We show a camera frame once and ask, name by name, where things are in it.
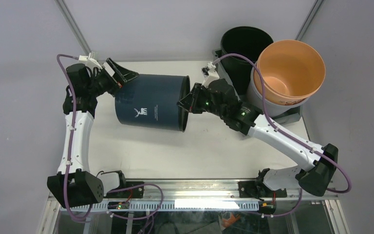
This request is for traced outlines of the dark blue cylindrical container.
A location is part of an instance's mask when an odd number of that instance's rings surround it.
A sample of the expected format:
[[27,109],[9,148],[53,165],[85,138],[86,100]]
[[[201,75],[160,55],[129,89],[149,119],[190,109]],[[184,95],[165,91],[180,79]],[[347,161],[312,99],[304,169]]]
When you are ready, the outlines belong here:
[[177,102],[189,92],[189,76],[140,74],[115,95],[117,119],[124,125],[184,132],[188,112]]

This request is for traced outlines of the orange plastic bucket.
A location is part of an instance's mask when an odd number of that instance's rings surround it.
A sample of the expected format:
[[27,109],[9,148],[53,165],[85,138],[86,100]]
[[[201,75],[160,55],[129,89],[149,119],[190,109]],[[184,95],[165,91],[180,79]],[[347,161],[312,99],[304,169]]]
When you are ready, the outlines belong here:
[[278,105],[294,105],[316,93],[323,84],[326,68],[320,54],[310,45],[297,40],[280,40],[260,54],[251,84],[257,91],[265,88],[265,98]]

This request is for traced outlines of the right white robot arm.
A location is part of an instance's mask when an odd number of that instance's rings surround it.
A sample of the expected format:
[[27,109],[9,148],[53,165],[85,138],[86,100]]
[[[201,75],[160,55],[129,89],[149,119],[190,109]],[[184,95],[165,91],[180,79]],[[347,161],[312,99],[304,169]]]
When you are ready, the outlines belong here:
[[240,101],[224,79],[212,81],[208,87],[195,83],[177,105],[193,114],[212,113],[230,129],[267,143],[296,163],[294,167],[260,171],[255,185],[260,197],[285,188],[301,188],[314,196],[323,196],[328,190],[338,148],[309,142],[266,118],[261,109]]

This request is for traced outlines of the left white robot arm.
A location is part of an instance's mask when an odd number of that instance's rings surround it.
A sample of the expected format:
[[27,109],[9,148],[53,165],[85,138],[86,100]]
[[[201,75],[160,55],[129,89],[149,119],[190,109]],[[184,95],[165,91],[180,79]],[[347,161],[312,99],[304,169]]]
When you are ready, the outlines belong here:
[[109,192],[115,198],[127,192],[121,170],[94,175],[89,167],[89,142],[95,119],[97,98],[115,96],[123,86],[139,77],[108,58],[103,64],[88,56],[73,57],[77,63],[64,67],[57,62],[68,85],[62,108],[66,135],[61,163],[56,174],[47,178],[47,187],[63,208],[100,203]]

